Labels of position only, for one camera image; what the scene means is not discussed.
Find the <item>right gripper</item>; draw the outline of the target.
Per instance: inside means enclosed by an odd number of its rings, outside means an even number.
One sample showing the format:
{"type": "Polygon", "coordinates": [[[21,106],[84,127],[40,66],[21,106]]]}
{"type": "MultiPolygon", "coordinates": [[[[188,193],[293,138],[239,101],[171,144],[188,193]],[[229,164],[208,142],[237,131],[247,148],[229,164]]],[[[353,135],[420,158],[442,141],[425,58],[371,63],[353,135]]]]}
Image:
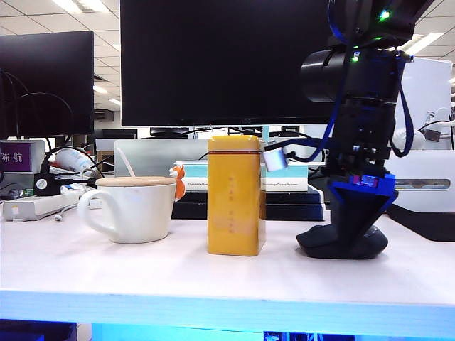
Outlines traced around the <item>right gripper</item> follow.
{"type": "Polygon", "coordinates": [[[395,177],[385,168],[394,127],[391,102],[347,101],[340,107],[326,164],[338,251],[382,251],[388,245],[374,223],[397,198],[395,177]]]}

